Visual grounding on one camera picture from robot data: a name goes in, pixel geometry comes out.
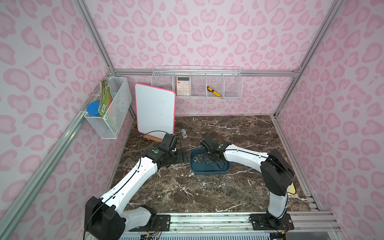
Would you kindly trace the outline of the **teal plastic storage box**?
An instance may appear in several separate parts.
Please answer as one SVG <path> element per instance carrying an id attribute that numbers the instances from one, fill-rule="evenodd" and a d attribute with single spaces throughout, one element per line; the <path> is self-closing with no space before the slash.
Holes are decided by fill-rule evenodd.
<path id="1" fill-rule="evenodd" d="M 231 169 L 230 162 L 218 162 L 211 165 L 193 162 L 193 157 L 203 154 L 203 152 L 203 148 L 197 148 L 190 153 L 190 169 L 195 175 L 225 175 Z"/>

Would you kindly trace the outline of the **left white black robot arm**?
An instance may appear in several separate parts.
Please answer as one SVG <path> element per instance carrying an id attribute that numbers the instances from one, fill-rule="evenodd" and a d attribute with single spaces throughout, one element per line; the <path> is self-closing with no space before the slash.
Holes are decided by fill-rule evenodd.
<path id="1" fill-rule="evenodd" d="M 133 169 L 101 197 L 91 197 L 85 207 L 84 232 L 97 240 L 118 240 L 124 232 L 141 229 L 158 232 L 157 212 L 147 205 L 125 212 L 131 198 L 161 167 L 186 163 L 187 151 L 176 144 L 148 147 Z"/>

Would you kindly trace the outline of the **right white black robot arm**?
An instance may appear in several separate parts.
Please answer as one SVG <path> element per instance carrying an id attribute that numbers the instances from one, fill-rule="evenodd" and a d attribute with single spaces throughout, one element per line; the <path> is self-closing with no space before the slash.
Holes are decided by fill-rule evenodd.
<path id="1" fill-rule="evenodd" d="M 268 189 L 270 200 L 267 215 L 280 220 L 287 212 L 288 193 L 293 184 L 294 171 L 278 152 L 255 152 L 234 144 L 217 143 L 206 137 L 200 143 L 212 162 L 232 162 L 242 164 L 259 172 Z"/>

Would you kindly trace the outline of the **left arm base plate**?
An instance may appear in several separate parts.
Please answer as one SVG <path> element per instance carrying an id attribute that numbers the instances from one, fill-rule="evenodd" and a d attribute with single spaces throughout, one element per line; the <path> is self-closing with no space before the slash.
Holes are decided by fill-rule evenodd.
<path id="1" fill-rule="evenodd" d="M 149 222 L 143 227 L 136 227 L 130 232 L 156 232 L 159 228 L 163 232 L 170 230 L 171 215 L 159 214 L 151 217 Z"/>

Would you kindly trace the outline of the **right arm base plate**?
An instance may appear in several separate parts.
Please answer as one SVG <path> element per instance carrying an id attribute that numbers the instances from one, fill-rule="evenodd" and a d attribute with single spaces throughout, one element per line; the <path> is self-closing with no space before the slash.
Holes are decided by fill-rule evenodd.
<path id="1" fill-rule="evenodd" d="M 284 214 L 281 219 L 277 219 L 271 214 L 251 214 L 249 221 L 252 223 L 255 231 L 290 231 L 295 226 L 289 214 Z"/>

